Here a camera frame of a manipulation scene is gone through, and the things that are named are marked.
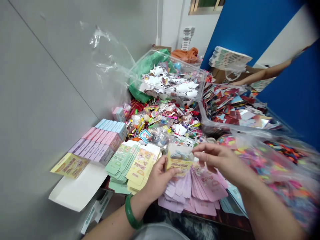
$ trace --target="window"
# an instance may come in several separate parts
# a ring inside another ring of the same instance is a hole
[[[220,14],[225,0],[191,0],[189,15]]]

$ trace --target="stack of boxes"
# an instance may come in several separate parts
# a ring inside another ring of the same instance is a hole
[[[126,140],[127,134],[125,123],[103,119],[91,128],[50,172],[77,178],[90,161],[105,167]]]
[[[106,166],[120,144],[125,141],[127,134],[125,123],[103,119],[91,128],[69,153]]]
[[[181,45],[181,50],[188,51],[190,47],[191,38],[193,37],[195,27],[186,27],[183,30],[183,41]]]

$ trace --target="gray wall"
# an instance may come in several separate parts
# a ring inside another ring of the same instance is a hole
[[[118,89],[98,83],[79,22],[113,32],[138,59],[155,42],[157,3],[11,3],[21,16],[0,1],[1,238],[76,239],[90,209],[76,213],[49,201],[60,179],[49,170],[121,101]]]

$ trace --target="orange bag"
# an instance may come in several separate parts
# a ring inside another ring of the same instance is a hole
[[[176,49],[171,52],[172,57],[181,59],[182,61],[184,61],[186,63],[196,63],[198,61],[197,55],[198,55],[197,48],[191,48],[189,51],[183,51],[180,49]]]

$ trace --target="hand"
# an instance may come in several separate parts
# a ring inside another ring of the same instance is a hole
[[[251,183],[259,181],[259,177],[229,148],[214,143],[196,146],[192,153],[199,158],[200,166],[207,164],[208,170],[221,174],[238,188],[248,188]]]
[[[233,82],[233,83],[231,83],[231,85],[233,85],[233,86],[242,86],[242,85],[245,85],[246,83],[245,82],[243,82],[242,80],[240,80],[240,81],[238,81],[238,82]]]
[[[166,190],[167,183],[180,172],[178,168],[171,168],[164,172],[164,164],[167,155],[163,155],[154,165],[150,172],[148,181],[141,191],[151,200],[157,200]]]

